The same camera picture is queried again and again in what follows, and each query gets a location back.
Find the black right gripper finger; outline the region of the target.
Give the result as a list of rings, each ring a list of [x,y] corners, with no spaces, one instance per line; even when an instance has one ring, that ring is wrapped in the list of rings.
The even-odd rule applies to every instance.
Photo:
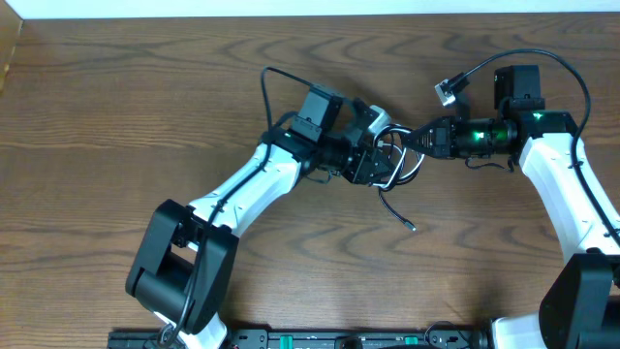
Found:
[[[427,123],[416,129],[401,126],[402,133],[411,141],[432,141],[435,133],[434,123]]]
[[[427,156],[431,155],[431,145],[429,141],[418,139],[418,138],[406,138],[402,142],[402,145],[407,147],[408,149],[412,149],[413,151],[424,154]]]

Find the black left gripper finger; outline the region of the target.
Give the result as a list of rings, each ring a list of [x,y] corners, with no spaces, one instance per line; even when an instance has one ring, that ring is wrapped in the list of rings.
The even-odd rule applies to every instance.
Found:
[[[388,156],[379,148],[375,148],[372,153],[373,175],[391,175],[394,165]]]
[[[364,185],[374,185],[376,183],[382,184],[384,182],[384,178],[390,178],[390,171],[383,172],[364,172],[360,176],[360,183]]]

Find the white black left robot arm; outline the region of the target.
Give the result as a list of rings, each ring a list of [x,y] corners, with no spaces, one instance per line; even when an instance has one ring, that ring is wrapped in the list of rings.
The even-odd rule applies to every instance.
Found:
[[[187,205],[161,203],[151,216],[125,289],[165,326],[159,348],[217,348],[227,336],[218,311],[240,238],[300,180],[319,170],[374,185],[394,169],[376,142],[389,115],[314,84],[300,111],[262,134],[248,162]]]

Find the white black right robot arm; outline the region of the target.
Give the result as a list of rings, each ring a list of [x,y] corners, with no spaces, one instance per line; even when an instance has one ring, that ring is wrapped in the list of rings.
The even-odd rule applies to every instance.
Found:
[[[404,144],[436,159],[508,154],[540,195],[565,265],[537,311],[491,322],[491,348],[616,348],[619,345],[619,214],[587,160],[566,111],[550,111],[536,65],[496,70],[496,118],[466,105],[408,134]]]

